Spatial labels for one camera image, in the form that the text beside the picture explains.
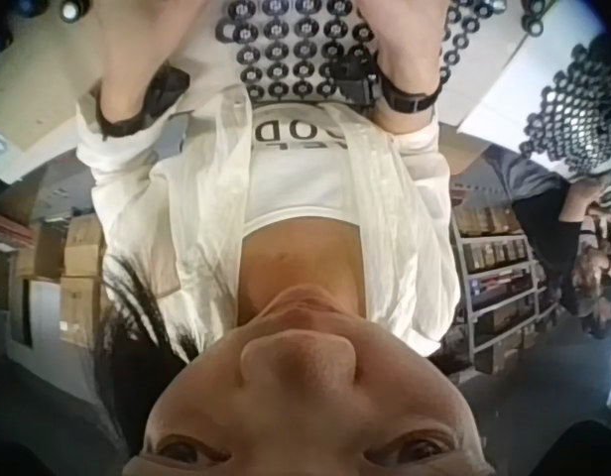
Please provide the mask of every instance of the dark shirt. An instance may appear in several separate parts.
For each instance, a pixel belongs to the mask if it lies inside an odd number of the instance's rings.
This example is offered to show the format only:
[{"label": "dark shirt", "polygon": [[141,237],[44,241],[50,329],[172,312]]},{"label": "dark shirt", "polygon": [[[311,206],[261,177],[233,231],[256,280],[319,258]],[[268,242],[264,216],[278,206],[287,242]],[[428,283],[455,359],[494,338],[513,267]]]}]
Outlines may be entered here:
[{"label": "dark shirt", "polygon": [[549,289],[561,289],[561,305],[577,315],[572,269],[576,261],[581,223],[559,221],[567,192],[567,186],[554,188],[515,201],[513,209],[546,271]]}]

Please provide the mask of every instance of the white crop top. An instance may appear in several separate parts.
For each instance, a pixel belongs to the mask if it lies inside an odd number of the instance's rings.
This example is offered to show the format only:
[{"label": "white crop top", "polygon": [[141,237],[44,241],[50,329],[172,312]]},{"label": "white crop top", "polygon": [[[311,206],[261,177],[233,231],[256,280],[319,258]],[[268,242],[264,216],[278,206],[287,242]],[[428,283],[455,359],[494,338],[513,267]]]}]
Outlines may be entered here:
[{"label": "white crop top", "polygon": [[324,110],[256,109],[244,236],[299,217],[358,224],[349,160],[343,133]]}]

